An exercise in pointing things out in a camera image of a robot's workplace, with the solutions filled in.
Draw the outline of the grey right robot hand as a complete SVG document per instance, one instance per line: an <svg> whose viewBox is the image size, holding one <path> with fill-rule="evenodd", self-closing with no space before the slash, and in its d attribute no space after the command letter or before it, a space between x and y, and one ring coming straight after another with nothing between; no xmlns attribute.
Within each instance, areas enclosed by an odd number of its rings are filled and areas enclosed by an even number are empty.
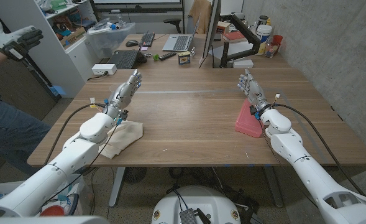
<svg viewBox="0 0 366 224"><path fill-rule="evenodd" d="M269 109L270 103L267 101L262 87L253 78L248 69L245 69L245 73L239 76L237 86L244 92L248 102L260 116Z"/></svg>

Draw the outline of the person right gloved hand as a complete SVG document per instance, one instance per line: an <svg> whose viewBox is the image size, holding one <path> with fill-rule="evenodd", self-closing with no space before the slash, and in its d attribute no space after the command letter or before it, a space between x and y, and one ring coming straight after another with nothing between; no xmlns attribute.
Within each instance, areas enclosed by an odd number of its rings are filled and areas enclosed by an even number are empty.
<svg viewBox="0 0 366 224"><path fill-rule="evenodd" d="M0 21L0 53L9 59L23 60L31 48L40 44L41 39L43 39L42 31L34 26L5 33Z"/></svg>

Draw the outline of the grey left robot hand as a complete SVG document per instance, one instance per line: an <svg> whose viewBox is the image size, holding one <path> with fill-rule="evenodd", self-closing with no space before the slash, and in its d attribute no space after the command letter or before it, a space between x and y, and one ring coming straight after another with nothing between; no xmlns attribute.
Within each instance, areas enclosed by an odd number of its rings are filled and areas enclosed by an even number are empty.
<svg viewBox="0 0 366 224"><path fill-rule="evenodd" d="M133 95L141 86L142 74L134 70L128 80L117 87L110 96L109 103L103 113L111 118L117 118L124 109L130 104Z"/></svg>

